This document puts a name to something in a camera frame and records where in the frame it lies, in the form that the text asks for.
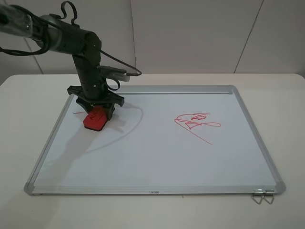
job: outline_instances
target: white table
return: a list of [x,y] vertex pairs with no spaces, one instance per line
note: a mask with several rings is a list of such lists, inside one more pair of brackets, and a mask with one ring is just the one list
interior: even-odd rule
[[144,74],[129,84],[235,85],[287,190],[272,205],[249,195],[38,196],[23,186],[76,75],[15,75],[0,86],[1,229],[303,229],[305,79],[296,74]]

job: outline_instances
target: cable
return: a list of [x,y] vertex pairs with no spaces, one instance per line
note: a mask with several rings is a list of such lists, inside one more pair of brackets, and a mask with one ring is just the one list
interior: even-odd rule
[[[50,45],[51,45],[50,44],[50,35],[49,35],[48,31],[47,31],[47,27],[42,22],[44,22],[47,25],[53,26],[54,28],[62,31],[63,33],[66,33],[66,34],[68,34],[68,35],[70,35],[72,37],[75,37],[74,34],[68,32],[68,31],[65,31],[63,28],[61,28],[60,26],[58,26],[58,25],[56,25],[56,24],[54,24],[52,22],[49,22],[49,21],[47,21],[47,20],[45,20],[43,18],[40,18],[40,17],[34,15],[32,12],[30,12],[29,10],[27,10],[27,9],[21,7],[21,6],[17,6],[17,5],[10,5],[10,6],[16,8],[16,9],[19,9],[19,10],[25,12],[26,14],[30,15],[32,18],[34,18],[43,27],[43,39],[44,39],[42,41],[43,42],[43,47],[40,50],[35,51],[35,52],[25,52],[25,51],[19,51],[19,50],[8,50],[8,49],[3,49],[3,48],[0,47],[0,52],[4,52],[4,53],[6,53],[8,55],[15,55],[15,56],[39,55],[39,54],[43,54],[43,53],[47,52],[50,49]],[[116,62],[118,62],[120,64],[123,64],[123,65],[125,65],[125,66],[127,66],[127,67],[129,67],[129,68],[131,68],[133,70],[136,70],[138,72],[138,73],[126,73],[127,76],[139,76],[139,75],[142,74],[142,72],[139,69],[137,69],[136,67],[133,67],[132,65],[127,64],[127,63],[125,63],[123,61],[120,61],[119,59],[115,58],[114,56],[111,56],[110,54],[106,53],[102,49],[99,49],[99,48],[95,47],[94,45],[92,45],[91,43],[87,42],[86,40],[84,40],[84,39],[82,39],[80,37],[75,37],[75,38],[79,39],[80,41],[82,41],[86,45],[91,46],[92,48],[98,50],[101,54],[107,56],[108,58],[110,58],[110,59],[112,59],[112,60],[114,60],[114,61],[116,61]]]

